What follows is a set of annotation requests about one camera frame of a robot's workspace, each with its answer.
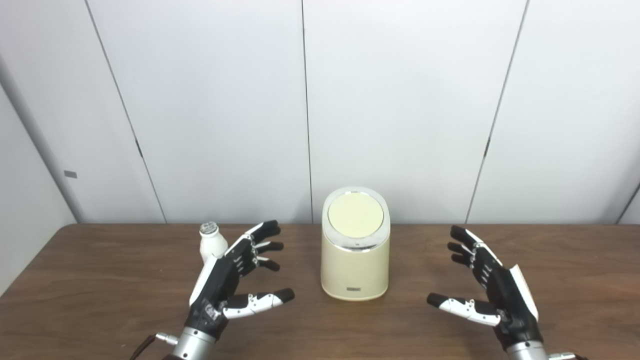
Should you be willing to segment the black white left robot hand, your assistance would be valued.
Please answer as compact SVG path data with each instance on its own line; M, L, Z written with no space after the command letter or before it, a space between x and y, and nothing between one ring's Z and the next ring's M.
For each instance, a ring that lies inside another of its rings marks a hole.
M190 296L185 328L218 341L230 320L292 301L295 292L291 288L258 294L236 292L240 279L258 268L279 271L281 266L262 254L283 250L283 243L269 240L280 233L276 219L261 222L240 235L221 257L209 258Z

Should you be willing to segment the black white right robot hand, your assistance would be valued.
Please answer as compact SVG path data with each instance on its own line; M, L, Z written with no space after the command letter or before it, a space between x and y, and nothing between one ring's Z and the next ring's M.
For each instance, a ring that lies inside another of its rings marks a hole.
M446 247L451 260L470 269L487 300L473 300L430 292L428 305L493 328L503 351L514 346L542 345L539 312L519 267L506 268L493 250L467 228L452 225Z

